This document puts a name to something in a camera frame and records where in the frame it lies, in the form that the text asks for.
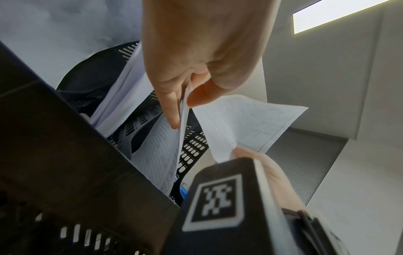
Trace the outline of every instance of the ceiling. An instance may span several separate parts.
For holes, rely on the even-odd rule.
[[[293,34],[283,0],[266,52],[269,102],[309,107],[293,127],[403,149],[403,1]]]

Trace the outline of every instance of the rectangular light panel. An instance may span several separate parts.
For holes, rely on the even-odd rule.
[[[322,0],[294,13],[294,34],[390,0]]]

